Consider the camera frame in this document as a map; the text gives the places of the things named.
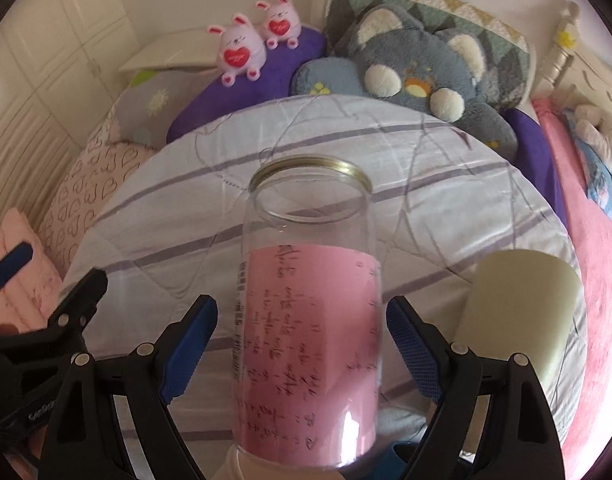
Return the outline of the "rear pink bunny plush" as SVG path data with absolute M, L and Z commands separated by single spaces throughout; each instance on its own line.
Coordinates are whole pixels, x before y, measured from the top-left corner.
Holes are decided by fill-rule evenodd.
M 297 49 L 300 45 L 298 38 L 302 33 L 302 22 L 292 0 L 259 0 L 255 6 L 265 12 L 260 34 L 265 39 L 266 47 L 274 50 L 279 44 L 286 44 L 291 50 Z

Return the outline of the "cream small headboard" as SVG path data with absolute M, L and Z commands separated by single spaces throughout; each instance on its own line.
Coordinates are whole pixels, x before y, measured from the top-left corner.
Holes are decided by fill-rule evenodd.
M 204 28 L 170 32 L 158 37 L 133 55 L 118 69 L 121 73 L 137 70 L 176 70 L 176 68 L 213 68 L 220 37 Z

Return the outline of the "front pink bunny plush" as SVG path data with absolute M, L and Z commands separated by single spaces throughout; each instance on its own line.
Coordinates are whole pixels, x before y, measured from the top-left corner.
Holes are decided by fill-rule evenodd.
M 259 80 L 267 61 L 266 44 L 246 15 L 234 14 L 227 27 L 208 25 L 207 32 L 219 37 L 216 66 L 225 87 L 232 87 L 240 75 L 249 81 Z

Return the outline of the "blue black Cool Towel can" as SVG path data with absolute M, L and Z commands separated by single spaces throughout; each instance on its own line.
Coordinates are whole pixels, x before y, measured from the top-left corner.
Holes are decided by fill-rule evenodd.
M 477 263 L 455 341 L 485 358 L 525 354 L 549 389 L 582 299 L 582 282 L 564 260 L 528 249 L 492 252 Z

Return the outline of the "grey flower pillow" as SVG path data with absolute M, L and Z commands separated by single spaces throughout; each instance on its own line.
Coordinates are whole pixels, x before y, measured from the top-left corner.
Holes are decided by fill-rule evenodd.
M 107 144 L 128 142 L 160 150 L 172 122 L 218 76 L 212 70 L 142 70 L 108 113 Z

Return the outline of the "white pink plush dog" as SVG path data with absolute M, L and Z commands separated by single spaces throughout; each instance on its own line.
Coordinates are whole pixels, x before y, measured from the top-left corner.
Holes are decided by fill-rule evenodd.
M 590 104 L 575 107 L 576 136 L 588 144 L 612 174 L 612 114 Z

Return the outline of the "pink fleece bed cover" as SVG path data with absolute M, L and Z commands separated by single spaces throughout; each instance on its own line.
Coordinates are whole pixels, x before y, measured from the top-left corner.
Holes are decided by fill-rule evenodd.
M 548 99 L 534 109 L 550 144 L 585 289 L 587 359 L 582 396 L 564 443 L 566 473 L 583 478 L 612 438 L 612 221 L 587 197 L 587 170 L 565 115 Z

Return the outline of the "striped white folded quilt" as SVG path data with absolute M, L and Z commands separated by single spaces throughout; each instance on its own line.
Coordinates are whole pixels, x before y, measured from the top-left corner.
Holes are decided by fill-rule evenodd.
M 268 224 L 269 243 L 316 243 L 372 252 L 385 296 L 404 296 L 452 339 L 477 263 L 490 252 L 528 249 L 576 266 L 568 231 L 529 180 L 457 127 L 408 108 L 352 96 L 302 96 L 241 110 L 172 142 L 150 158 L 97 215 L 66 271 L 89 270 L 108 290 L 85 331 L 98 358 L 154 340 L 200 295 L 218 324 L 170 412 L 203 474 L 232 443 L 232 341 L 248 184 L 286 156 L 328 155 L 358 166 L 373 186 L 373 223 L 333 223 L 353 198 L 281 191 L 276 205 L 304 224 Z

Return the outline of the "blue cartoon pillow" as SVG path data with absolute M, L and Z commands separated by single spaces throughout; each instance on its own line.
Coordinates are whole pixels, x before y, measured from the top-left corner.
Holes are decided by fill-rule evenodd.
M 574 110 L 564 108 L 562 114 L 570 129 L 576 154 L 585 182 L 586 196 L 594 202 L 612 222 L 612 174 L 597 153 L 575 133 Z

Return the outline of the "grey blue cat plush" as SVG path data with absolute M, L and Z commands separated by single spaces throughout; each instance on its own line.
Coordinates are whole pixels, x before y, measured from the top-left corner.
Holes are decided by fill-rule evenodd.
M 513 162 L 519 142 L 483 96 L 486 58 L 468 32 L 429 32 L 400 6 L 369 10 L 349 35 L 344 56 L 309 61 L 292 77 L 292 96 L 363 96 L 429 114 Z

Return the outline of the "pink bunny plush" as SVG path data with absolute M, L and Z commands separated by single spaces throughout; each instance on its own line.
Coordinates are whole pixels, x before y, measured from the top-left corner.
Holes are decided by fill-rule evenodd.
M 207 32 L 219 37 L 216 66 L 225 87 L 232 87 L 240 75 L 249 81 L 259 80 L 267 61 L 266 44 L 246 15 L 234 14 L 227 27 L 208 25 Z
M 292 0 L 259 0 L 255 6 L 265 12 L 260 34 L 265 39 L 266 47 L 274 50 L 279 44 L 286 44 L 291 50 L 297 49 L 300 45 L 298 38 L 302 33 L 302 22 Z

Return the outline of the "diamond pattern quilted cushion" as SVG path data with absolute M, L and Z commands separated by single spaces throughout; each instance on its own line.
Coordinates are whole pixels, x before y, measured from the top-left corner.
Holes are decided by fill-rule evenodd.
M 327 0 L 323 33 L 329 51 L 344 55 L 355 25 L 379 4 L 400 6 L 429 32 L 455 28 L 477 38 L 486 58 L 481 89 L 496 110 L 516 107 L 527 99 L 535 76 L 530 43 L 500 18 L 461 0 Z

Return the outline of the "purple cushion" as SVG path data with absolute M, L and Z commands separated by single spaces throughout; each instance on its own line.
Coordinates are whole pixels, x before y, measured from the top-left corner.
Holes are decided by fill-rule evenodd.
M 268 51 L 259 80 L 249 81 L 240 76 L 232 87 L 225 87 L 220 78 L 211 82 L 172 122 L 166 143 L 171 144 L 221 116 L 286 98 L 290 94 L 291 79 L 300 66 L 322 58 L 327 51 L 327 40 L 318 30 L 303 28 L 298 41 L 300 44 L 294 50 L 286 44 L 278 44 L 274 50 Z

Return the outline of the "cream wardrobe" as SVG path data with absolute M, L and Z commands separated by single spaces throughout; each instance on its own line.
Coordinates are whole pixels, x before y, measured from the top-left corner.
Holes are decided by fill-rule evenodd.
M 15 0 L 0 22 L 0 221 L 38 226 L 124 90 L 140 46 L 122 0 Z

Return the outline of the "cream wooden headboard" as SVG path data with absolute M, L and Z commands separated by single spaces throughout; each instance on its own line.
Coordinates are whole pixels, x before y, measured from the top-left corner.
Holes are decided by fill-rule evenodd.
M 579 5 L 569 1 L 537 65 L 530 98 L 559 108 L 591 104 L 612 115 L 612 68 L 584 44 L 579 22 Z

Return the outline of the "glass jar with pink label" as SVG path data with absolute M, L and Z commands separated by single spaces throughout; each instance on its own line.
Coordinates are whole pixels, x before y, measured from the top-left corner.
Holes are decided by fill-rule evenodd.
M 234 315 L 233 431 L 256 460 L 336 469 L 376 442 L 383 326 L 372 184 L 286 156 L 248 186 Z

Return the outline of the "heart pattern bed sheet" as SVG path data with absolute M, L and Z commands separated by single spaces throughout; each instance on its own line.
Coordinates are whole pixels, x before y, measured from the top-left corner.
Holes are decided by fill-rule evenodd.
M 65 275 L 98 213 L 155 151 L 120 142 L 114 113 L 93 133 L 60 182 L 38 235 L 59 274 Z

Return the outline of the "pink folded blanket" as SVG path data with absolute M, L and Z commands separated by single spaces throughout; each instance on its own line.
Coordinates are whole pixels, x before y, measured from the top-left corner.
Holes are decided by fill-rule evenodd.
M 0 325 L 27 333 L 47 326 L 58 305 L 62 278 L 26 215 L 11 208 L 0 223 L 0 260 L 21 242 L 32 246 L 33 258 L 0 290 Z

